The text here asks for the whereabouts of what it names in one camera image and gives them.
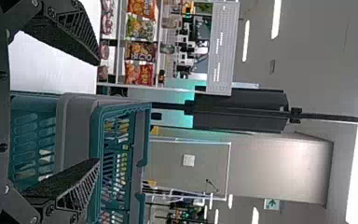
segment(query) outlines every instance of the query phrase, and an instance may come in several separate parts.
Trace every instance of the black metal frame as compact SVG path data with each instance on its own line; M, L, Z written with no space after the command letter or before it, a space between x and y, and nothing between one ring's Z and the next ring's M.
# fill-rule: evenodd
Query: black metal frame
M358 117L303 113L289 107L283 91L233 89L231 96L196 94L194 101L181 104L153 103L155 109L182 110L193 116L193 128L215 131L280 133L287 123L303 119L358 123Z
M10 149L7 46L19 30L87 63L99 65L100 58L90 20L77 0L0 0L0 219L11 217L20 223L37 224L41 220L40 211L7 180Z

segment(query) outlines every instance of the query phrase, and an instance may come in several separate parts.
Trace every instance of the product package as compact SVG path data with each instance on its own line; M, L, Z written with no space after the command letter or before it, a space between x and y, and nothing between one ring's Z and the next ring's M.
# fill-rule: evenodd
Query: product package
M142 21L142 19L128 15L126 37L153 41L154 23L152 21Z
M156 61L156 44L130 42L126 45L125 59L153 63Z
M106 41L101 41L100 44L100 55L102 60L107 60L109 58L109 46L107 45Z
M135 15L156 20L154 0L129 0L127 11Z
M105 82L108 78L108 67L107 66L99 66L98 67L98 81Z
M116 39L117 0L101 0L101 34L103 39Z
M153 86L153 64L125 62L125 84Z

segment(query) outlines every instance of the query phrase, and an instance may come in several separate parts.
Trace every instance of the display rack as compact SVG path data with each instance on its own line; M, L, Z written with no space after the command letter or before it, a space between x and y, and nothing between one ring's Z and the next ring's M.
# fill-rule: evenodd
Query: display rack
M165 70L165 77L170 81L174 81L176 74L176 65L178 64L178 56L175 54L160 53L161 44L171 44L177 50L177 31L175 29L162 28L162 19L173 16L173 5L166 5L166 1L157 1L156 5L156 29L154 42L157 46L156 60L153 65L154 83L151 86L131 85L125 83L125 46L126 42L134 39L126 37L127 19L131 15L127 11L127 0L117 1L117 15L115 15L116 37L117 39L109 40L109 46L114 47L114 68L109 74L106 81L98 81L97 86L110 88L136 88L162 91L186 91L196 93L207 93L216 95L230 95L232 77L234 73L235 48L237 27L239 18L239 2L212 1L212 29L208 45L208 69L206 91L195 91L193 87L188 89L171 88L158 83L158 72Z

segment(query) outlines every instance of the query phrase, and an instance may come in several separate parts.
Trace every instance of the white panel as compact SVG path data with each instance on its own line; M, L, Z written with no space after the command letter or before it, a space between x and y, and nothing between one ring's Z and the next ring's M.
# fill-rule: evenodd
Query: white panel
M240 3L214 2L207 93L231 95Z
M101 3L83 0L97 40ZM9 45L10 82L14 91L95 93L97 67L18 32Z

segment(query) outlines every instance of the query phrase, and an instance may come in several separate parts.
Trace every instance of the merchandise display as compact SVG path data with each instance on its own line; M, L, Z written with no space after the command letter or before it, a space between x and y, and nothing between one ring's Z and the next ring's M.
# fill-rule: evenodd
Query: merchandise display
M153 63L156 61L156 45L145 42L127 43L125 59Z
M106 65L98 67L98 81L99 82L107 81L108 74L109 74L109 70Z
M100 54L102 60L108 60L109 58L109 46L106 41L101 41L100 44Z
M103 56L101 66L106 66L108 69L108 78L99 75L100 86L103 88L113 90L151 87L195 91L192 85L185 84L193 80L206 86L228 83L223 78L219 78L218 83L208 81L211 80L212 74L209 71L210 67L217 66L217 62L220 61L232 63L232 61L226 62L227 59L220 55L225 48L216 49L215 42L211 40L217 38L219 46L225 44L231 46L231 43L236 43L235 41L225 43L221 40L221 36L230 39L235 35L230 35L229 31L224 30L229 26L219 22L237 17L232 12L238 9L239 3L222 2L217 5L217 3L194 0L101 1L103 3L102 41L107 41L110 48L110 50L104 47L101 49ZM214 8L221 8L222 12L213 14ZM222 31L213 32L213 24L216 24L216 29ZM116 38L107 38L109 34L115 35ZM107 51L109 56L106 59L104 54Z
M152 21L143 21L133 15L128 15L126 33L126 37L153 41L154 23Z
M151 21L156 20L154 0L128 0L127 11L135 15L148 18Z
M153 64L125 62L125 84L153 86Z
M101 0L102 39L115 39L117 31L117 0Z

